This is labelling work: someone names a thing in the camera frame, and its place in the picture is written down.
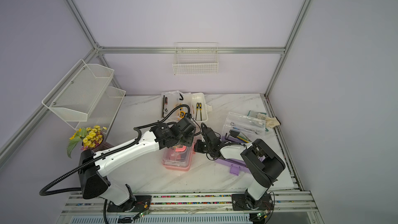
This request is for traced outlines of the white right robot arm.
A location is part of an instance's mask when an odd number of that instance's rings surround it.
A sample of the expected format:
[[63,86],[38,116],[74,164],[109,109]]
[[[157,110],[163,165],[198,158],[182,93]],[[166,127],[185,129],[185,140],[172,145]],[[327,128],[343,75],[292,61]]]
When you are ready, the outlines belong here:
[[282,158],[262,139],[250,143],[222,141],[212,128],[202,124],[203,140],[196,142],[194,151],[212,160],[239,160],[253,176],[253,182],[243,194],[231,195],[233,209],[258,210],[273,208],[272,197],[267,193],[285,170]]

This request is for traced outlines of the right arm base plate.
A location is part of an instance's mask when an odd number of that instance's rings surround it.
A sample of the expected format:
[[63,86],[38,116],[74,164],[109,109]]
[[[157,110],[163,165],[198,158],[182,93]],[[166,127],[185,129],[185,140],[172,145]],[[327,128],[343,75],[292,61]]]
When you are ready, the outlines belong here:
[[255,200],[249,194],[231,195],[234,211],[271,211],[274,203],[270,194],[264,194],[259,200]]

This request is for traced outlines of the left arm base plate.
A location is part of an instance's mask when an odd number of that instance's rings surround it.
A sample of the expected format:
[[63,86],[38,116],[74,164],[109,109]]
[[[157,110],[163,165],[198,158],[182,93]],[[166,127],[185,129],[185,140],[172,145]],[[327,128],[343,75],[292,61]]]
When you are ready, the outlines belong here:
[[125,203],[121,204],[120,206],[117,206],[113,202],[111,202],[107,207],[107,211],[109,213],[122,213],[122,212],[141,213],[150,208],[152,196],[137,195],[134,197],[135,201],[127,200]]

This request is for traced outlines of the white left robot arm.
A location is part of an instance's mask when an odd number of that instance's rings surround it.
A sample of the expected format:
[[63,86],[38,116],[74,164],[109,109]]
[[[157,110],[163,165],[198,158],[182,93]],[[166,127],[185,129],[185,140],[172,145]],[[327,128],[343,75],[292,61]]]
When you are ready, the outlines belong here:
[[189,117],[176,123],[157,123],[136,140],[115,146],[108,150],[94,152],[85,150],[80,155],[79,165],[92,160],[96,162],[78,170],[84,199],[103,198],[113,205],[128,211],[138,200],[128,184],[120,184],[108,176],[122,165],[147,153],[177,145],[190,146],[196,134],[197,125]]

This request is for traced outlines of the pink clear-lid toolbox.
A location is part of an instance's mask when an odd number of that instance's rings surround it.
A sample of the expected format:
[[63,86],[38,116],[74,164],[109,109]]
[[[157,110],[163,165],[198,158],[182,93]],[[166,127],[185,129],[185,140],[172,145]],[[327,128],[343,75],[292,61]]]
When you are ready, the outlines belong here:
[[193,154],[194,150],[192,146],[168,148],[164,152],[162,164],[168,170],[186,172],[190,170]]

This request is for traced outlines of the purple clear-lid toolbox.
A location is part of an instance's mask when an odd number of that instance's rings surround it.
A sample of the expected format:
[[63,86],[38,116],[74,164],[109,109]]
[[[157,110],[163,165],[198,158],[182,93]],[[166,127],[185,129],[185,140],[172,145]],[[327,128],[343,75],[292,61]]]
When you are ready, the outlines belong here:
[[[263,119],[256,115],[244,116],[229,112],[222,129],[221,140],[240,144],[249,144],[256,139],[263,139],[268,128]],[[217,159],[216,163],[229,168],[229,173],[238,176],[240,172],[250,173],[242,158],[239,159]]]

